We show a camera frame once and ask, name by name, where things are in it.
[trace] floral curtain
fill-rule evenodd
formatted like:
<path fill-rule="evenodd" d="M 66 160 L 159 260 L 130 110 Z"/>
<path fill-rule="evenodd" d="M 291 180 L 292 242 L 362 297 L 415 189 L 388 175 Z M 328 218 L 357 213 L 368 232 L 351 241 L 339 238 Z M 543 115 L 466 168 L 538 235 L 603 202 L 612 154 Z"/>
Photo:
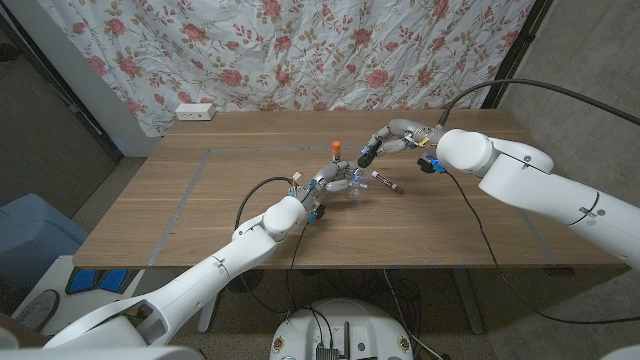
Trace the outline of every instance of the floral curtain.
<path fill-rule="evenodd" d="M 180 103 L 440 108 L 493 77 L 534 0 L 39 2 L 144 132 L 160 136 Z"/>

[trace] small bottle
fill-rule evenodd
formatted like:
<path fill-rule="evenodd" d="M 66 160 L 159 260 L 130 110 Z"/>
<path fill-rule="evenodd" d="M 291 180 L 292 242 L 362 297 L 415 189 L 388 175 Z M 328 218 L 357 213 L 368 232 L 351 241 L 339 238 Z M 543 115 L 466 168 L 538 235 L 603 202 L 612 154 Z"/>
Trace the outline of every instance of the small bottle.
<path fill-rule="evenodd" d="M 340 162 L 340 141 L 334 141 L 331 144 L 331 155 L 333 162 Z"/>
<path fill-rule="evenodd" d="M 349 200 L 356 200 L 360 198 L 360 188 L 367 188 L 368 176 L 364 176 L 362 169 L 356 170 L 351 176 L 348 177 L 349 188 L 345 192 L 345 196 Z"/>

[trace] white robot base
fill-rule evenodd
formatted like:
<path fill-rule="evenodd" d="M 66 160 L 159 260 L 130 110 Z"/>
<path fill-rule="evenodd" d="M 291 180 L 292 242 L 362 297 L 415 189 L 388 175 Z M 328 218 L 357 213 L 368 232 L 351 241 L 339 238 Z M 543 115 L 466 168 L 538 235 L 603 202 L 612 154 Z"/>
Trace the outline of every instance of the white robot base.
<path fill-rule="evenodd" d="M 316 311 L 317 321 L 314 312 L 303 308 L 278 327 L 271 345 L 271 360 L 413 359 L 407 332 L 381 309 L 348 298 L 320 300 L 311 304 L 311 308 Z M 318 323 L 324 346 L 320 345 Z M 332 350 L 329 332 L 333 336 Z"/>

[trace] gray wall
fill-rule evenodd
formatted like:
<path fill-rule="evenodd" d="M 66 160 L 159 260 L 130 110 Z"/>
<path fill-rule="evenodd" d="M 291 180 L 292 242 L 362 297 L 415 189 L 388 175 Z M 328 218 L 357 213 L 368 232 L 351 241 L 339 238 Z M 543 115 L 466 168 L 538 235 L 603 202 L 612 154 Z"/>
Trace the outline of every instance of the gray wall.
<path fill-rule="evenodd" d="M 554 1 L 515 77 L 640 117 L 640 3 Z M 569 178 L 640 206 L 640 127 L 547 90 L 510 85 L 510 110 Z"/>
<path fill-rule="evenodd" d="M 4 3 L 120 151 L 125 156 L 149 156 L 160 138 L 149 138 L 144 134 L 124 102 L 93 71 L 38 2 L 4 0 Z"/>

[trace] white robotic arm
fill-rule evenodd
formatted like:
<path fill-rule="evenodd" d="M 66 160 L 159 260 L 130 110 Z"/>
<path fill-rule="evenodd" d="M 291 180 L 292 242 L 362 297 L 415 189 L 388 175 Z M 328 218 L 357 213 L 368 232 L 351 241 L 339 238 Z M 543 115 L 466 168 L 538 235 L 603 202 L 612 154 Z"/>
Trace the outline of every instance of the white robotic arm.
<path fill-rule="evenodd" d="M 54 336 L 50 348 L 146 347 L 166 345 L 175 333 L 233 278 L 261 264 L 289 231 L 321 217 L 324 191 L 358 185 L 344 178 L 361 170 L 350 162 L 322 168 L 305 187 L 242 225 L 232 241 L 169 284 L 151 293 L 114 302 L 83 316 Z M 134 325 L 129 318 L 143 318 Z"/>
<path fill-rule="evenodd" d="M 429 146 L 437 146 L 436 156 L 427 151 L 418 163 L 474 174 L 487 194 L 566 225 L 640 271 L 640 209 L 552 174 L 553 160 L 532 146 L 395 119 L 373 135 L 358 164 L 366 167 L 375 156 Z"/>

